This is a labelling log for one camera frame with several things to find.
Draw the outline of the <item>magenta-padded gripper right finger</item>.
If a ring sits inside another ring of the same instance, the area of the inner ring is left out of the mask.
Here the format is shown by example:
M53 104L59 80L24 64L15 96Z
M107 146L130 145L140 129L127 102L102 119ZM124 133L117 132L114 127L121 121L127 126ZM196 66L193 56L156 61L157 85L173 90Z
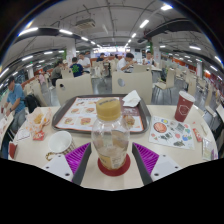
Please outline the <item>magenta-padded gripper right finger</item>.
M182 169L171 157L157 154L138 143L132 144L138 170L144 185L166 177Z

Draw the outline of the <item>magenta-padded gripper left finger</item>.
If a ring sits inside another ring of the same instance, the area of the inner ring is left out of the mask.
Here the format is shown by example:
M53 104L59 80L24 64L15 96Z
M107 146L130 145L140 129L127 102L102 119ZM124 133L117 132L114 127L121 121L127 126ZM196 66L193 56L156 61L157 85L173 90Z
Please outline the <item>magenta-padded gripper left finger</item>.
M91 144L87 143L66 155L56 155L43 167L43 170L73 182L76 185L80 185L83 180L90 154Z

